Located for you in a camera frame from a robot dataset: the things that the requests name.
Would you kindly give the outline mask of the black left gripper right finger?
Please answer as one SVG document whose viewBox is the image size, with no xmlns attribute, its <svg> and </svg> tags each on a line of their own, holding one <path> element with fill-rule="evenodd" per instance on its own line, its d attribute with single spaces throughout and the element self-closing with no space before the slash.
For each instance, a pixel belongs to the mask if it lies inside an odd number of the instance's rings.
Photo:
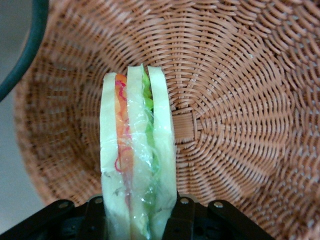
<svg viewBox="0 0 320 240">
<path fill-rule="evenodd" d="M 163 240 L 272 240 L 273 237 L 226 200 L 203 206 L 178 195 Z"/>
</svg>

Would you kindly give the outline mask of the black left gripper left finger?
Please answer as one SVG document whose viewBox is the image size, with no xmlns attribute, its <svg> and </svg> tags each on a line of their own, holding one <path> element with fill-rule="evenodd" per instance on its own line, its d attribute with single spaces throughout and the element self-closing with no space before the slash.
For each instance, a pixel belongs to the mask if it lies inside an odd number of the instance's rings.
<svg viewBox="0 0 320 240">
<path fill-rule="evenodd" d="M 75 206 L 57 200 L 0 235 L 2 240 L 107 240 L 108 223 L 101 195 Z"/>
</svg>

